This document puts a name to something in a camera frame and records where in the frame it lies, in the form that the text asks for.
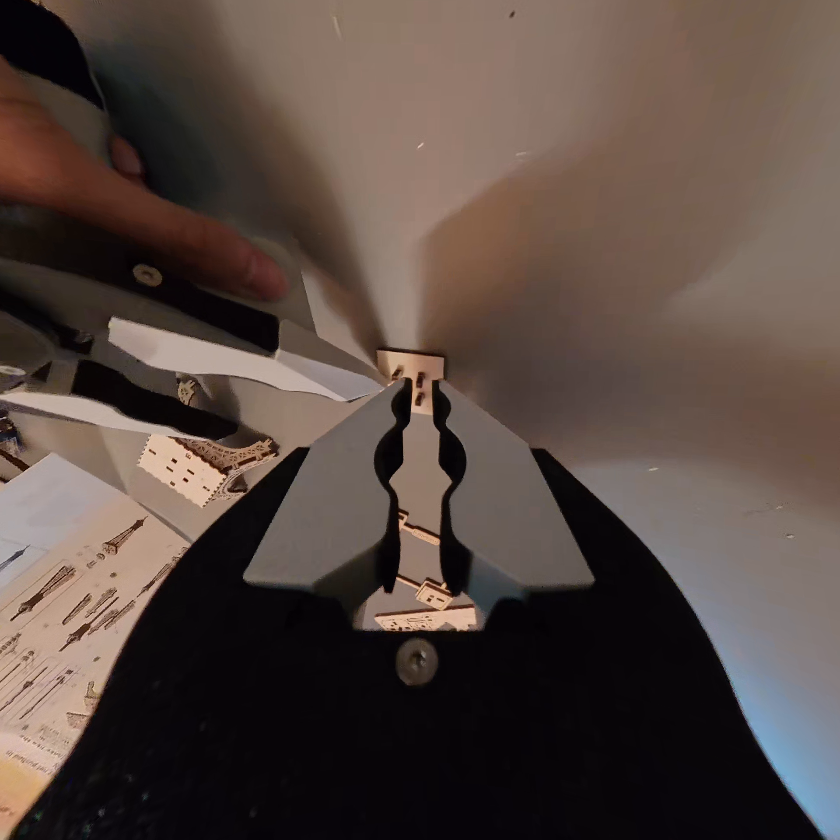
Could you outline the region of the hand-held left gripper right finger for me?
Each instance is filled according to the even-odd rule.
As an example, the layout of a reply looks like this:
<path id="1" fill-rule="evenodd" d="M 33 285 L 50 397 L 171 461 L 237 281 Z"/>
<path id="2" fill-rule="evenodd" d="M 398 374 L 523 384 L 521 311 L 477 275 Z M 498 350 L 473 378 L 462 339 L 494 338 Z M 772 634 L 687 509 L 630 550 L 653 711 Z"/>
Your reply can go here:
<path id="1" fill-rule="evenodd" d="M 595 576 L 531 447 L 444 380 L 434 383 L 439 565 L 490 629 L 505 604 L 588 592 Z"/>

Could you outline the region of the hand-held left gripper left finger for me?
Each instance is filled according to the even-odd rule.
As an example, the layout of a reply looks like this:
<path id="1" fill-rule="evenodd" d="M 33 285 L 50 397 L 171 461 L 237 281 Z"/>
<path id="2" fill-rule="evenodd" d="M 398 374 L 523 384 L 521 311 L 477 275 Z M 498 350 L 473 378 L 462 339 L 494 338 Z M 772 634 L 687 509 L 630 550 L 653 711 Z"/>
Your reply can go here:
<path id="1" fill-rule="evenodd" d="M 309 448 L 249 566 L 249 585 L 332 598 L 348 614 L 391 593 L 401 561 L 392 478 L 403 465 L 413 384 L 403 378 Z"/>

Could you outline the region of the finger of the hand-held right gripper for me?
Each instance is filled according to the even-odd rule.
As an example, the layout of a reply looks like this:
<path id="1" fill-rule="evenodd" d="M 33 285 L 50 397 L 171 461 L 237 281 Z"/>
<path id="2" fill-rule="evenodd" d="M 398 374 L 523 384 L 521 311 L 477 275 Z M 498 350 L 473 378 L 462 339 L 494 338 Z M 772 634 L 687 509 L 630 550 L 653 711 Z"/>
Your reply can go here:
<path id="1" fill-rule="evenodd" d="M 113 317 L 108 340 L 136 360 L 160 370 L 225 375 L 280 391 L 310 393 L 351 403 L 387 387 L 374 367 L 288 318 L 274 330 L 276 348 L 247 349 L 244 339 L 204 338 L 198 328 L 167 329 Z"/>
<path id="2" fill-rule="evenodd" d="M 181 438 L 227 438 L 236 421 L 183 404 L 176 395 L 134 383 L 96 361 L 49 365 L 45 381 L 27 378 L 2 390 L 2 401 L 17 409 L 143 434 Z"/>

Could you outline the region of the small square wooden plate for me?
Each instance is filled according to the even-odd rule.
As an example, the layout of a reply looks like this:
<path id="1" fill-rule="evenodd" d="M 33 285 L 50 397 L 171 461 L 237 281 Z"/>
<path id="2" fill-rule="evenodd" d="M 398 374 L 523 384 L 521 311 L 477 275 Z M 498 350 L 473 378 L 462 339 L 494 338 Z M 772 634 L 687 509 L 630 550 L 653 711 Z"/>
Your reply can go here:
<path id="1" fill-rule="evenodd" d="M 410 381 L 412 412 L 432 416 L 433 383 L 445 378 L 445 357 L 406 350 L 378 349 L 376 365 L 391 383 Z"/>

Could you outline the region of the person's right hand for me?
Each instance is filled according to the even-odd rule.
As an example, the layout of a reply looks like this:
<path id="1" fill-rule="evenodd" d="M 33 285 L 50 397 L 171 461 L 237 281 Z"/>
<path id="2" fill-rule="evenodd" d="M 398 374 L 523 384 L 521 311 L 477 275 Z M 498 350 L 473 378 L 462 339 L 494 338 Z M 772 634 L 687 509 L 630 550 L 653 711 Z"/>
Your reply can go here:
<path id="1" fill-rule="evenodd" d="M 231 227 L 149 192 L 130 143 L 111 141 L 111 168 L 76 142 L 1 58 L 2 200 L 73 217 L 127 240 L 201 285 L 277 301 L 282 268 Z"/>

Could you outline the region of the wooden lattice tower base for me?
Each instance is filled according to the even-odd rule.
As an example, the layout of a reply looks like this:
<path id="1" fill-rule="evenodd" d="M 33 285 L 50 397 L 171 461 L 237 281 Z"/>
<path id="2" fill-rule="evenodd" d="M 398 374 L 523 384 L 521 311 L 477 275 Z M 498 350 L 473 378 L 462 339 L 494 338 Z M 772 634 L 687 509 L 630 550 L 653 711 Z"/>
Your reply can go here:
<path id="1" fill-rule="evenodd" d="M 138 466 L 199 508 L 236 501 L 248 492 L 244 475 L 279 455 L 270 437 L 241 448 L 190 438 L 153 434 Z"/>

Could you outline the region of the paper instruction leaflet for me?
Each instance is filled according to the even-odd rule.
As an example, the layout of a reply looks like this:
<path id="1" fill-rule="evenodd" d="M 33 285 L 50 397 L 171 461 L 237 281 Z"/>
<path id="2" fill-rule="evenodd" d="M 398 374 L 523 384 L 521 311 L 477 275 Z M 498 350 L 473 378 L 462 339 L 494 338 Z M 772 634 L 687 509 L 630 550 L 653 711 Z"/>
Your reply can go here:
<path id="1" fill-rule="evenodd" d="M 2 838 L 69 757 L 133 626 L 189 546 L 58 455 L 2 487 Z"/>

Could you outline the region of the wooden four-square frame piece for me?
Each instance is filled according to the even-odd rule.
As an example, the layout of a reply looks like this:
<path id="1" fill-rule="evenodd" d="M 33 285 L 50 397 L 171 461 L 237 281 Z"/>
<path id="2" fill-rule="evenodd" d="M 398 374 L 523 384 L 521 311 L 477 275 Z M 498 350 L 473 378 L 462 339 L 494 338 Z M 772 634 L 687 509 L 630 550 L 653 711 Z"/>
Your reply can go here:
<path id="1" fill-rule="evenodd" d="M 391 591 L 377 591 L 364 605 L 363 629 L 393 633 L 473 632 L 480 628 L 480 613 L 466 596 L 455 596 L 436 566 L 440 538 L 415 524 L 408 511 L 399 510 L 402 547 L 407 549 Z"/>

